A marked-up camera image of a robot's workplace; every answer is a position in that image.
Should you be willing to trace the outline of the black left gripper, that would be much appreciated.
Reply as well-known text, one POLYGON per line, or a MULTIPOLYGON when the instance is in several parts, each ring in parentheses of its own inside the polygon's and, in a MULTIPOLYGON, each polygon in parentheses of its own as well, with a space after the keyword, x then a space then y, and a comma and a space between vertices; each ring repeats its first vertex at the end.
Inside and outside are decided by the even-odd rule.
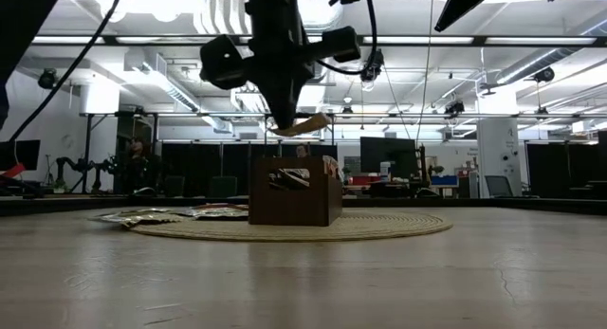
POLYGON ((302 89, 314 77, 314 63, 325 58, 341 63, 359 59, 357 34, 352 27, 342 27, 309 42, 298 0, 248 0, 245 10, 252 26, 247 41, 252 55, 243 57, 230 35, 219 35, 200 47, 200 78, 221 89, 253 83, 276 126, 290 128, 302 89))

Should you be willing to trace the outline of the brown wooden tea box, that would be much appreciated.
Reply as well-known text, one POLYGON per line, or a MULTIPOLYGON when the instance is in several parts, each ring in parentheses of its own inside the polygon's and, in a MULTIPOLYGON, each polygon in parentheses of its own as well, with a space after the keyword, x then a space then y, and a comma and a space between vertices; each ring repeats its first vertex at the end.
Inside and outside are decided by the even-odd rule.
POLYGON ((342 184, 324 172, 319 156, 264 157, 256 161, 248 200, 251 225, 328 227, 342 214, 342 184), (309 188, 277 191, 269 187, 275 169, 307 169, 309 188))

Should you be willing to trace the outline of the black beam with light strips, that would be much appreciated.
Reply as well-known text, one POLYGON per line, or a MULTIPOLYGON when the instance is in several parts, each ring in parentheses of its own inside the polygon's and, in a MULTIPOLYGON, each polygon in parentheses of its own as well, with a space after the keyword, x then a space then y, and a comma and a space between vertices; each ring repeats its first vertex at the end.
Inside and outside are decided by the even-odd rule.
MULTIPOLYGON (((230 35, 237 46, 246 46, 250 36, 230 35)), ((202 46, 212 40, 211 35, 193 36, 115 36, 104 35, 96 40, 96 46, 202 46)), ((76 35, 40 35, 36 36, 32 46, 84 46, 88 36, 76 35)), ((372 36, 359 35, 357 42, 360 46, 370 46, 372 36)), ((532 48, 602 48, 607 47, 607 35, 604 36, 377 36, 379 46, 436 46, 436 47, 532 47, 532 48)))

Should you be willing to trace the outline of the black room divider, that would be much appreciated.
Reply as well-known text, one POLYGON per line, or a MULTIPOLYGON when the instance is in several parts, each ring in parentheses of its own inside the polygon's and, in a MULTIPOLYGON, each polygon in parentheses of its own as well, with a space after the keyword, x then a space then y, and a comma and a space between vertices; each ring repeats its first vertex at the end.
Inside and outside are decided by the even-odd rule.
POLYGON ((607 200, 607 155, 598 144, 526 144, 530 191, 540 198, 607 200))
MULTIPOLYGON (((337 160, 335 145, 300 143, 307 147, 308 156, 330 155, 337 160)), ((251 178, 256 161, 264 157, 296 157, 300 144, 177 144, 162 146, 163 172, 185 177, 185 197, 208 197, 210 180, 214 176, 235 176, 238 193, 250 194, 251 178)))

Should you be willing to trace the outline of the round woven placemat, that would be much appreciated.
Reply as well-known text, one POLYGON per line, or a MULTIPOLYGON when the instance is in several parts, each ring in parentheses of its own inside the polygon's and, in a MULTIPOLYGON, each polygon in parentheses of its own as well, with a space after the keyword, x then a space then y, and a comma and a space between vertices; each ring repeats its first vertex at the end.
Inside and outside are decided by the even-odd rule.
POLYGON ((346 209, 327 227, 250 225, 244 221, 202 221, 138 225, 137 234, 224 242, 309 243, 393 239, 452 228, 442 216, 393 209, 346 209))

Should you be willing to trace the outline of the white square column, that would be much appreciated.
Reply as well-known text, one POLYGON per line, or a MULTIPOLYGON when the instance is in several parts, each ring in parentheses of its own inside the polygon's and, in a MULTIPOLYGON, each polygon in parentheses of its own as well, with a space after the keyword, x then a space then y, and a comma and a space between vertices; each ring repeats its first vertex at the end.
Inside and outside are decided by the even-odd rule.
POLYGON ((491 95, 478 98, 477 110, 480 114, 489 115, 489 118, 477 121, 481 197, 489 198, 488 175, 505 176, 512 193, 521 196, 518 120, 512 117, 519 114, 516 91, 510 85, 495 88, 491 95))

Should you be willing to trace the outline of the snack packets left of mat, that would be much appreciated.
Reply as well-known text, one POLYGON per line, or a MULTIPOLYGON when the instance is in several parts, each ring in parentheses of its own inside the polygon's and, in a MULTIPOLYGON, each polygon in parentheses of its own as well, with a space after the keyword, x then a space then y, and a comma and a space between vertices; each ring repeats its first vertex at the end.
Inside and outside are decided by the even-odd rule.
POLYGON ((119 223, 124 218, 135 217, 135 216, 146 216, 146 215, 148 215, 148 216, 156 216, 156 217, 159 217, 160 215, 182 217, 182 216, 180 216, 178 214, 175 214, 175 213, 143 212, 143 211, 140 211, 140 210, 121 210, 121 211, 118 211, 118 212, 112 212, 112 213, 95 215, 95 216, 91 217, 91 220, 92 221, 108 222, 108 223, 119 223))
POLYGON ((125 228, 133 228, 136 226, 153 226, 169 223, 180 223, 184 221, 188 221, 188 218, 179 216, 160 215, 159 217, 156 217, 146 215, 124 218, 120 221, 120 224, 125 228))

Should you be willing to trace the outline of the grey office chair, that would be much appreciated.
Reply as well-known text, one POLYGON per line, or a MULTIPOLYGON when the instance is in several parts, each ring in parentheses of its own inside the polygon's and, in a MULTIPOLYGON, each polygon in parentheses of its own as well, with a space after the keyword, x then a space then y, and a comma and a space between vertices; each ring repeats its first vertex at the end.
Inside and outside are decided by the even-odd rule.
POLYGON ((510 187, 508 178, 504 175, 486 175, 488 195, 491 198, 509 198, 513 197, 514 193, 510 187))

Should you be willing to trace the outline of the small black monitor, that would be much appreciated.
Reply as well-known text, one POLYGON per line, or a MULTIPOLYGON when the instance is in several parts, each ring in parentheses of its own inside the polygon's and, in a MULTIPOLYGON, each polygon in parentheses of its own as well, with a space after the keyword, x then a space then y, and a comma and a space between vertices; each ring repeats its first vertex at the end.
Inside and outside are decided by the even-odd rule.
POLYGON ((0 142, 0 171, 21 163, 27 171, 38 167, 41 141, 39 139, 0 142))

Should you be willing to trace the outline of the black background metal frame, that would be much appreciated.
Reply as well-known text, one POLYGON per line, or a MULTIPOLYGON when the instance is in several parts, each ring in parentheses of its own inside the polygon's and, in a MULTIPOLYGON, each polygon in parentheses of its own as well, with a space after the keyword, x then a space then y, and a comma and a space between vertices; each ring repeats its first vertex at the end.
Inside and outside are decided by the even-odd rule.
MULTIPOLYGON (((263 117, 233 117, 212 119, 194 113, 142 114, 121 111, 111 114, 92 114, 86 118, 83 132, 85 153, 88 160, 101 162, 115 157, 121 160, 126 151, 126 140, 142 137, 151 145, 152 153, 158 155, 163 172, 162 146, 177 144, 300 144, 335 145, 337 161, 360 173, 361 137, 387 137, 417 139, 426 148, 428 156, 435 156, 447 174, 463 170, 466 163, 478 163, 475 119, 424 119, 422 124, 413 124, 398 117, 382 121, 333 118, 325 128, 295 137, 280 137, 270 132, 270 122, 263 117)), ((599 133, 581 137, 569 137, 564 125, 552 119, 521 119, 518 128, 521 151, 522 179, 528 182, 526 144, 578 143, 598 144, 607 155, 607 138, 599 133)))

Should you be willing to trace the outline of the black aluminium table frame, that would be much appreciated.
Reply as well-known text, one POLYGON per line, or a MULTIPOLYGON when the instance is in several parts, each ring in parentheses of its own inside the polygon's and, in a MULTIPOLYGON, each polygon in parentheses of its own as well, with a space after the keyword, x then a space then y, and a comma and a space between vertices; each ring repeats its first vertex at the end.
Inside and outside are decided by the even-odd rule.
MULTIPOLYGON (((209 198, 79 197, 0 198, 0 216, 127 207, 193 207, 216 204, 209 198)), ((607 200, 548 198, 407 199, 344 198, 345 208, 503 208, 607 216, 607 200)))

